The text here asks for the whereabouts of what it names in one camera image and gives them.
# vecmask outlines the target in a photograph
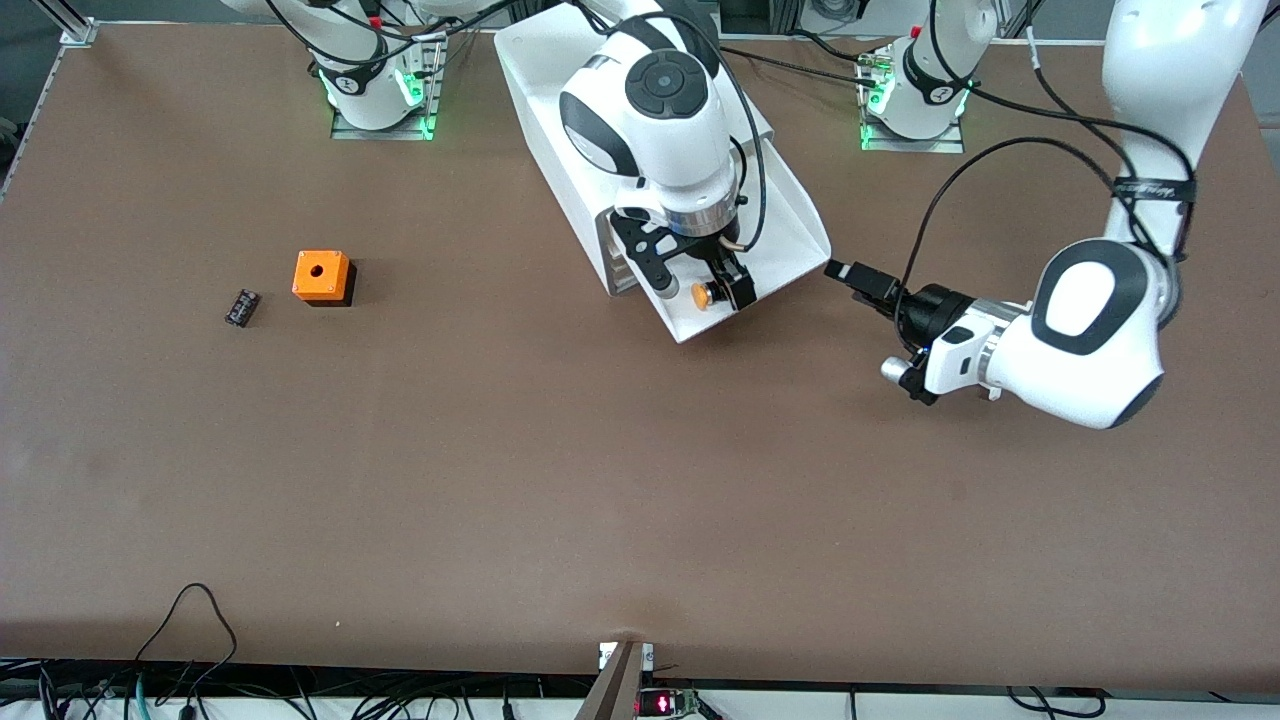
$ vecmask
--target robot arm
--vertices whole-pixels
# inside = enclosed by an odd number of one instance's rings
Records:
[[[1198,161],[1266,4],[1119,0],[1103,60],[1116,119],[1164,135]],[[1179,297],[1176,200],[1187,177],[1169,147],[1129,132],[1123,145],[1139,174],[1123,179],[1155,249],[1135,243],[1128,210],[1115,201],[1106,236],[1060,251],[1027,305],[941,286],[910,293],[865,265],[829,266],[828,275],[852,287],[856,299],[897,315],[904,337],[920,347],[910,361],[887,360],[884,377],[925,404],[969,386],[988,388],[992,398],[1007,389],[1097,429],[1137,414],[1164,377],[1157,332]]]
[[[406,88],[404,55],[387,58],[401,41],[384,38],[334,12],[362,18],[360,0],[223,0],[223,4],[248,15],[275,17],[310,44],[330,102],[353,127],[389,128],[424,101]],[[419,1],[416,6],[454,15],[477,12],[484,4],[486,0],[435,0]],[[340,63],[325,54],[361,61]]]
[[[895,133],[927,140],[946,132],[960,113],[965,83],[996,37],[998,19],[992,0],[942,0],[919,32],[900,37],[882,53],[888,70],[881,73],[882,90],[867,110]],[[964,82],[951,79],[933,51],[933,37],[947,67]]]
[[[746,266],[726,246],[736,243],[742,173],[735,168],[728,120],[716,78],[714,47],[682,23],[641,19],[678,13],[714,41],[716,27],[690,4],[628,0],[618,31],[570,78],[559,96],[564,133],[596,169],[618,176],[609,224],[627,258],[658,297],[680,290],[666,261],[703,260],[710,282],[692,287],[705,309],[755,301]]]

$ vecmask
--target orange block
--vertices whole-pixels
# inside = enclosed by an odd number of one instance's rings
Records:
[[[351,307],[356,265],[340,250],[303,250],[293,269],[293,295],[314,307]]]

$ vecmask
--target electronic component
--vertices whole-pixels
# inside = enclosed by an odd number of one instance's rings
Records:
[[[636,693],[636,717],[684,717],[696,710],[696,702],[685,691],[643,689]]]
[[[237,328],[243,328],[248,324],[250,318],[253,316],[253,310],[257,310],[257,304],[261,300],[261,295],[251,290],[242,290],[239,297],[236,299],[236,304],[227,311],[227,323]]]

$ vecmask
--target black cable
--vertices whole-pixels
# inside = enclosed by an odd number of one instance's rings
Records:
[[[1034,685],[1028,685],[1028,689],[1032,691],[1032,694],[1036,696],[1036,700],[1041,701],[1039,705],[1032,705],[1029,702],[1023,701],[1014,693],[1012,685],[1007,685],[1005,688],[1005,692],[1009,693],[1009,700],[1014,701],[1014,703],[1016,703],[1018,707],[1021,707],[1023,710],[1030,710],[1032,712],[1043,712],[1050,717],[1050,720],[1053,720],[1053,717],[1057,715],[1061,715],[1062,717],[1075,717],[1078,720],[1093,720],[1094,717],[1101,717],[1102,714],[1107,711],[1107,698],[1102,697],[1101,694],[1097,697],[1098,707],[1096,710],[1092,710],[1089,712],[1076,712],[1074,710],[1062,710],[1061,707],[1053,707],[1044,697],[1044,693],[1041,692],[1041,689]]]
[[[320,55],[321,58],[332,60],[334,63],[342,63],[342,64],[352,65],[352,67],[376,65],[378,63],[383,63],[383,61],[390,60],[392,58],[398,56],[401,53],[404,53],[406,50],[408,50],[410,47],[413,46],[413,42],[404,42],[399,47],[397,47],[396,50],[390,50],[390,51],[383,53],[381,55],[376,55],[374,58],[367,58],[367,59],[364,59],[364,60],[352,60],[352,59],[348,59],[348,58],[339,58],[339,56],[337,56],[337,55],[326,51],[326,50],[323,50],[323,49],[317,47],[314,42],[311,42],[310,40],[307,40],[306,36],[303,36],[301,32],[298,32],[298,28],[293,27],[293,23],[291,23],[288,20],[288,18],[284,17],[284,13],[282,13],[280,9],[275,5],[275,0],[264,0],[264,1],[266,3],[268,9],[271,10],[271,14],[275,15],[275,19],[279,20],[282,26],[284,26],[284,29],[289,31],[289,35],[292,35],[293,37],[296,37],[298,40],[298,42],[301,42],[303,46],[306,46],[307,50],[315,53],[316,55]]]
[[[471,712],[471,698],[467,697],[467,687],[460,685],[458,689],[462,692],[462,705],[467,708],[467,720],[476,720],[474,712]]]
[[[1053,90],[1053,86],[1050,85],[1048,78],[1044,77],[1044,70],[1042,68],[1034,67],[1033,72],[1036,73],[1036,79],[1039,82],[1041,88],[1044,91],[1044,95],[1048,95],[1050,100],[1052,100],[1055,105],[1061,108],[1064,113],[1071,113],[1073,115],[1079,115],[1079,113],[1075,111],[1075,108],[1071,108],[1071,105],[1068,104],[1068,101],[1064,100],[1062,96],[1060,96]],[[1129,177],[1134,178],[1138,177],[1138,168],[1137,165],[1134,165],[1133,158],[1129,156],[1129,152],[1126,152],[1125,149],[1121,147],[1119,142],[1111,140],[1111,136],[1102,132],[1101,129],[1098,129],[1097,126],[1087,120],[1080,120],[1080,126],[1084,129],[1089,131],[1089,133],[1093,135],[1093,137],[1101,140],[1107,147],[1111,149],[1112,152],[1120,156],[1120,160],[1124,163],[1125,172],[1129,173]],[[1160,252],[1160,249],[1156,246],[1156,241],[1151,237],[1151,231],[1148,231],[1146,223],[1143,223],[1142,219],[1138,218],[1137,213],[1138,201],[1132,197],[1123,197],[1117,200],[1124,206],[1125,213],[1129,215],[1129,232],[1133,233],[1135,243],[1147,252],[1151,252],[1152,255],[1158,258],[1160,260],[1164,260],[1164,254]],[[1179,246],[1175,249],[1175,252],[1180,251],[1181,251],[1181,242],[1179,242]]]
[[[736,50],[733,47],[721,46],[721,53],[728,53],[731,55],[741,55],[742,58],[749,58],[751,60],[759,60],[762,63],[768,63],[771,65],[777,65],[780,68],[786,68],[788,70],[796,70],[800,73],[808,73],[812,76],[838,79],[842,82],[851,82],[854,85],[860,85],[863,87],[876,87],[876,81],[870,78],[860,78],[852,76],[842,76],[840,73],[832,73],[827,70],[819,70],[818,68],[808,68],[805,65],[796,65],[795,63],[787,63],[786,60],[777,60],[774,58],[765,58],[764,55],[756,55],[755,53],[748,53],[746,50]]]
[[[173,687],[169,688],[169,692],[161,696],[156,696],[155,700],[156,707],[163,707],[166,702],[173,700],[173,696],[178,694],[178,688],[182,687],[182,682],[187,679],[187,673],[191,673],[191,669],[195,665],[196,665],[195,660],[188,660],[187,664],[182,666],[182,673],[178,675],[178,679],[174,680]]]
[[[378,0],[378,9],[381,10],[381,12],[384,12],[384,13],[387,13],[388,15],[390,15],[392,20],[394,20],[396,24],[398,24],[401,27],[404,27],[404,20],[399,19],[398,17],[396,17],[396,13],[393,13],[390,10],[390,8],[388,8],[387,4],[383,3],[383,0]]]
[[[375,33],[378,33],[378,35],[380,35],[380,36],[383,36],[383,37],[385,37],[388,40],[397,40],[397,41],[408,42],[410,45],[412,45],[415,42],[419,42],[417,40],[415,40],[415,35],[424,35],[424,33],[404,35],[402,32],[392,32],[392,31],[389,31],[387,28],[376,27],[376,26],[374,26],[372,23],[370,23],[367,20],[362,20],[362,19],[357,18],[356,15],[351,15],[351,14],[348,14],[348,13],[338,9],[337,5],[330,6],[329,12],[332,12],[333,14],[338,15],[339,18],[347,20],[348,23],[357,24],[357,26],[360,26],[360,27],[362,27],[362,28],[365,28],[367,31],[375,32]]]
[[[937,12],[938,12],[938,0],[929,0],[929,20],[931,22],[933,22],[937,18]],[[1059,119],[1059,120],[1076,122],[1076,123],[1080,123],[1082,126],[1084,126],[1087,129],[1092,128],[1091,132],[1096,131],[1097,126],[1102,126],[1102,127],[1111,127],[1111,128],[1123,129],[1123,131],[1133,132],[1133,133],[1137,133],[1137,135],[1142,135],[1144,137],[1149,137],[1151,140],[1155,140],[1156,142],[1164,145],[1165,147],[1167,147],[1169,150],[1171,150],[1174,152],[1174,155],[1178,158],[1179,163],[1183,165],[1183,172],[1187,176],[1187,182],[1190,183],[1192,186],[1194,186],[1194,183],[1196,183],[1196,167],[1194,167],[1194,164],[1190,161],[1190,158],[1188,158],[1187,152],[1176,142],[1174,142],[1172,140],[1165,137],[1164,135],[1161,135],[1161,133],[1158,133],[1156,131],[1144,128],[1142,126],[1135,126],[1133,123],[1124,123],[1124,122],[1119,122],[1119,120],[1110,120],[1110,119],[1106,119],[1106,118],[1093,118],[1093,117],[1089,117],[1089,115],[1082,115],[1079,113],[1075,113],[1074,110],[1065,111],[1065,113],[1055,113],[1052,110],[1046,110],[1043,108],[1036,108],[1033,105],[1023,105],[1021,102],[1014,102],[1012,100],[1006,100],[1004,97],[1000,97],[998,95],[987,92],[986,90],[982,90],[980,87],[978,87],[977,83],[974,83],[974,82],[972,82],[969,79],[964,79],[964,78],[961,78],[961,77],[959,77],[956,74],[955,69],[951,68],[951,65],[947,63],[946,58],[942,56],[942,47],[938,45],[938,37],[937,37],[937,35],[929,33],[929,40],[931,40],[932,46],[933,46],[933,54],[938,59],[938,65],[941,65],[942,69],[947,73],[947,77],[950,77],[952,82],[964,83],[964,86],[973,95],[977,95],[978,97],[982,97],[984,100],[995,102],[996,105],[1000,105],[1002,108],[1007,108],[1010,110],[1018,110],[1018,111],[1021,111],[1021,113],[1028,113],[1028,114],[1038,115],[1038,117],[1043,117],[1043,118],[1052,118],[1052,119]],[[1046,85],[1047,85],[1047,81],[1042,79],[1042,86],[1046,86]],[[1133,160],[1129,159],[1128,154],[1124,152],[1124,149],[1120,147],[1117,143],[1110,142],[1110,138],[1107,138],[1107,141],[1108,141],[1107,145],[1110,147],[1112,147],[1112,150],[1117,151],[1117,154],[1120,155],[1120,159],[1123,161],[1125,161],[1126,168],[1133,168]],[[1130,176],[1133,178],[1135,178],[1135,179],[1138,178],[1138,174],[1137,174],[1135,169],[1130,170]],[[1137,213],[1135,213],[1137,201],[1134,201],[1134,200],[1121,201],[1121,206],[1124,206],[1126,214],[1129,215],[1129,228],[1130,228],[1130,232],[1134,233],[1134,238],[1138,241],[1137,245],[1139,245],[1140,247],[1143,247],[1144,250],[1148,250],[1148,251],[1151,251],[1152,249],[1155,249],[1156,247],[1155,246],[1155,241],[1152,240],[1151,234],[1146,231],[1146,225],[1143,225],[1140,223],[1140,220],[1138,219],[1138,217],[1137,217]],[[1181,225],[1178,229],[1178,237],[1174,241],[1174,259],[1175,260],[1179,260],[1179,259],[1184,258],[1184,251],[1185,251],[1185,246],[1187,246],[1187,237],[1190,234],[1192,219],[1194,217],[1194,213],[1196,213],[1196,202],[1194,201],[1185,202],[1184,204],[1184,213],[1183,213],[1183,222],[1181,222]],[[1142,237],[1138,234],[1138,228],[1142,228],[1142,233],[1143,233]],[[1161,261],[1165,263],[1166,268],[1170,270],[1170,274],[1175,274],[1176,273],[1176,269],[1167,261],[1166,258],[1164,258],[1164,254],[1158,254],[1158,258],[1160,258]]]
[[[311,705],[311,697],[307,696],[307,691],[302,689],[302,680],[298,679],[298,674],[293,671],[293,666],[289,665],[289,676],[293,678],[293,684],[298,685],[298,694],[302,696],[302,702],[307,703],[307,711],[311,712],[311,720],[320,720],[316,715],[316,708]]]
[[[737,78],[733,77],[733,70],[730,69],[728,63],[724,60],[724,54],[719,51],[719,44],[714,42],[710,37],[708,37],[707,33],[703,32],[703,28],[698,26],[698,23],[690,20],[684,15],[677,15],[675,13],[668,13],[663,10],[653,13],[641,13],[628,19],[632,20],[666,19],[671,20],[672,23],[680,23],[687,27],[690,31],[692,31],[694,35],[696,35],[703,42],[705,42],[707,47],[710,47],[712,51],[716,53],[717,58],[719,58],[721,68],[728,77],[730,85],[733,86],[733,92],[737,94],[737,100],[739,102],[742,104],[742,111],[746,113],[746,124],[748,127],[751,128],[751,142],[755,145],[755,164],[760,179],[760,208],[755,220],[755,234],[753,234],[751,240],[745,245],[740,245],[737,242],[732,242],[730,240],[721,237],[721,245],[735,252],[749,252],[753,247],[755,247],[755,243],[760,241],[760,234],[764,233],[764,213],[767,208],[765,201],[768,190],[764,179],[764,152],[760,141],[760,129],[755,124],[755,115],[751,113],[751,102],[748,101],[746,92],[742,91],[742,86],[737,82]],[[618,27],[613,26],[605,32],[605,35],[613,35],[616,32],[618,32]]]
[[[1085,154],[1079,147],[1053,137],[1025,136],[1025,137],[1015,137],[1011,140],[1006,140],[1004,142],[997,142],[996,145],[992,145],[991,147],[983,150],[982,152],[978,152],[977,155],[966,160],[963,165],[956,168],[956,170],[951,173],[951,177],[948,177],[946,182],[942,183],[942,187],[938,188],[938,192],[933,196],[933,200],[929,201],[929,206],[924,211],[924,218],[920,220],[920,228],[915,234],[915,243],[911,246],[911,254],[908,256],[906,260],[906,268],[902,270],[901,291],[897,293],[897,300],[893,302],[893,332],[897,333],[899,342],[901,342],[902,347],[905,347],[909,352],[915,354],[922,348],[910,343],[902,334],[902,297],[908,292],[906,291],[908,281],[911,278],[911,270],[915,268],[915,259],[920,254],[920,246],[924,243],[924,232],[929,227],[929,219],[933,218],[933,211],[938,208],[938,204],[942,202],[942,197],[947,193],[948,190],[951,190],[951,186],[955,184],[955,182],[960,178],[960,176],[965,173],[965,170],[974,167],[984,158],[995,152],[998,152],[1000,150],[1004,150],[1005,147],[1012,147],[1014,145],[1028,145],[1028,143],[1048,145],[1068,152],[1076,160],[1084,163],[1084,165],[1088,167],[1091,170],[1093,170],[1093,174],[1097,176],[1098,181],[1102,182],[1102,184],[1106,186],[1107,190],[1112,192],[1115,191],[1115,183],[1111,181],[1111,176],[1108,176],[1107,172],[1102,169],[1102,165],[1098,165],[1098,163],[1093,158],[1089,158],[1089,155]]]
[[[850,63],[858,61],[858,55],[850,55],[849,53],[841,53],[840,50],[836,50],[835,47],[831,46],[831,44],[828,44],[826,40],[822,38],[822,36],[819,36],[815,32],[809,32],[804,28],[797,27],[794,31],[791,31],[790,35],[797,37],[806,37],[812,40],[823,53],[833,58],[840,58],[841,60],[849,60]]]
[[[931,18],[931,22],[934,18],[937,18],[937,14],[938,14],[938,0],[929,0],[929,18]],[[1042,117],[1042,118],[1052,118],[1052,119],[1056,119],[1056,120],[1071,120],[1071,122],[1075,122],[1075,123],[1088,122],[1088,123],[1092,123],[1092,124],[1096,124],[1096,126],[1110,127],[1110,128],[1116,128],[1116,129],[1124,129],[1124,131],[1129,131],[1129,132],[1133,132],[1133,133],[1137,133],[1137,135],[1142,135],[1142,136],[1149,137],[1151,140],[1155,140],[1156,142],[1158,142],[1158,143],[1164,145],[1165,147],[1170,149],[1178,156],[1178,161],[1183,165],[1183,170],[1187,174],[1187,179],[1194,182],[1194,179],[1196,179],[1196,167],[1192,164],[1190,158],[1187,156],[1187,152],[1183,151],[1183,149],[1179,147],[1176,142],[1174,142],[1172,140],[1169,140],[1164,135],[1161,135],[1161,133],[1158,133],[1156,131],[1152,131],[1152,129],[1147,129],[1147,128],[1144,128],[1142,126],[1135,126],[1133,123],[1124,123],[1124,122],[1120,122],[1120,120],[1108,120],[1106,118],[1093,118],[1093,117],[1088,117],[1088,115],[1078,115],[1078,114],[1070,114],[1070,113],[1055,113],[1053,110],[1046,110],[1043,108],[1036,108],[1034,105],[1023,105],[1021,102],[1014,102],[1012,100],[1005,100],[1004,97],[1000,97],[998,95],[992,95],[991,92],[987,92],[986,90],[982,90],[980,87],[978,87],[977,83],[974,83],[972,81],[966,81],[965,78],[961,78],[959,74],[956,74],[955,69],[952,69],[951,65],[947,64],[946,58],[942,56],[942,47],[938,46],[938,37],[936,35],[933,35],[933,33],[929,33],[929,38],[931,38],[932,45],[933,45],[933,54],[938,59],[938,65],[942,67],[943,72],[947,73],[947,77],[951,78],[952,82],[957,82],[957,83],[964,85],[965,88],[969,90],[969,92],[972,92],[973,95],[977,95],[978,97],[982,97],[983,100],[988,100],[991,102],[995,102],[996,105],[1000,105],[1001,108],[1007,108],[1010,110],[1018,110],[1018,111],[1021,111],[1021,113],[1028,113],[1028,114],[1038,115],[1038,117]]]
[[[742,143],[737,141],[732,135],[728,136],[728,141],[733,143],[733,149],[737,150],[737,159],[741,163],[741,170],[739,170],[737,177],[737,193],[742,193],[742,188],[746,187],[746,150],[742,150]]]
[[[163,633],[164,629],[169,625],[169,620],[173,619],[174,611],[178,610],[178,603],[182,602],[182,597],[187,594],[187,591],[192,588],[201,591],[209,598],[209,605],[210,607],[214,609],[214,616],[218,618],[218,621],[221,624],[223,629],[227,630],[227,638],[232,642],[232,646],[221,660],[219,660],[211,667],[201,673],[201,675],[196,678],[196,682],[191,684],[191,689],[187,691],[187,705],[191,705],[191,698],[195,694],[196,688],[200,687],[200,683],[205,678],[207,678],[211,673],[216,671],[223,665],[227,665],[227,662],[229,662],[230,659],[236,655],[236,648],[239,647],[239,641],[236,639],[236,630],[233,630],[230,623],[227,621],[227,616],[223,615],[223,609],[218,606],[218,598],[214,596],[214,591],[209,589],[209,585],[206,585],[205,583],[187,583],[186,585],[183,585],[183,588],[178,591],[178,594],[174,596],[173,603],[169,606],[169,612],[165,614],[164,620],[161,620],[160,625],[155,629],[154,633],[151,633],[151,637],[147,638],[147,642],[142,643],[142,647],[138,648],[138,652],[133,655],[134,662],[142,660],[142,653],[146,652],[148,647],[151,647],[151,643],[155,642],[155,639],[160,635],[160,633]]]
[[[412,40],[411,36],[403,36],[403,35],[394,33],[394,32],[390,32],[390,31],[384,31],[381,28],[375,28],[375,27],[370,26],[369,23],[366,23],[366,22],[364,22],[364,20],[361,20],[358,18],[355,18],[352,15],[348,15],[347,13],[343,13],[343,12],[338,10],[337,8],[333,8],[333,12],[338,13],[340,17],[346,18],[348,22],[353,22],[353,23],[356,23],[356,24],[358,24],[361,27],[365,27],[369,31],[375,32],[378,35],[381,35],[384,37],[390,36],[390,37],[397,38],[397,40],[404,40],[404,42],[402,42],[401,46],[396,47],[394,50],[388,50],[387,53],[383,53],[381,55],[375,55],[372,58],[366,58],[366,59],[360,60],[360,59],[339,58],[339,56],[337,56],[337,55],[334,55],[332,53],[328,53],[328,51],[317,47],[314,42],[311,42],[310,40],[307,40],[301,32],[298,32],[298,29],[296,27],[293,27],[293,24],[284,17],[284,14],[280,13],[280,9],[275,5],[275,0],[264,0],[264,1],[266,3],[266,6],[271,10],[271,14],[275,15],[275,19],[278,19],[280,22],[280,24],[283,24],[284,28],[288,29],[289,33],[293,35],[293,37],[296,37],[298,40],[298,42],[301,42],[303,46],[306,46],[307,50],[311,50],[316,55],[320,55],[321,58],[329,59],[329,60],[332,60],[334,63],[342,63],[342,64],[352,65],[352,67],[376,65],[378,63],[383,63],[383,61],[390,60],[392,58],[399,56],[402,53],[404,53],[406,50],[408,50],[410,47],[412,47],[413,45],[416,45],[419,42],[422,42],[422,44],[435,42],[435,40],[426,40],[425,37],[429,36],[429,35],[431,35],[431,33],[434,33],[440,27],[444,27],[444,24],[447,24],[448,22],[451,22],[451,20],[454,19],[454,18],[443,18],[443,19],[435,22],[434,24],[429,26],[425,31],[422,31],[420,33],[415,33],[412,36],[412,37],[422,37],[424,40]],[[463,29],[470,29],[471,27],[474,27],[474,26],[476,26],[476,24],[479,24],[479,23],[489,19],[494,14],[497,14],[497,13],[507,9],[511,5],[515,5],[518,1],[520,0],[499,0],[498,3],[494,3],[493,5],[489,5],[484,10],[480,10],[480,13],[476,14],[476,17],[471,18],[470,20],[466,20],[463,23],[458,23],[458,24],[456,24],[453,27],[449,27],[448,29],[444,31],[444,35],[445,35],[445,37],[448,37],[448,36],[456,35],[458,32],[462,32]]]

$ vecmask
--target brown work surface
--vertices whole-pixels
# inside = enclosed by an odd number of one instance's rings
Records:
[[[1042,55],[1106,111],[1097,47]],[[202,580],[253,662],[584,673],[630,634],[685,676],[1280,691],[1280,193],[1243,91],[1165,386],[1094,432],[910,402],[890,323],[817,273],[677,346],[605,296],[489,37],[434,142],[330,141],[306,63],[246,26],[67,53],[0,206],[0,655],[131,657]],[[861,152],[849,86],[732,65],[836,256],[899,270],[963,158]],[[1042,101],[1021,47],[982,77]],[[966,131],[1105,158],[980,101]],[[1071,158],[1005,151],[916,278],[1027,299],[1106,208]],[[308,247],[355,259],[355,307],[289,295]],[[191,597],[154,656],[224,642]]]

